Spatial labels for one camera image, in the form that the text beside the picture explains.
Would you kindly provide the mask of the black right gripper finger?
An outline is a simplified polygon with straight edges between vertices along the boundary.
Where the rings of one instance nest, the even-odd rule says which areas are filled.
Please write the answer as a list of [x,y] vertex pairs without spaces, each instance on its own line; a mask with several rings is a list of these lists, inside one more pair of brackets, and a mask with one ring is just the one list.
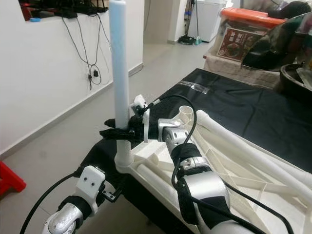
[[109,128],[100,131],[99,134],[106,140],[130,140],[130,131],[121,128]]

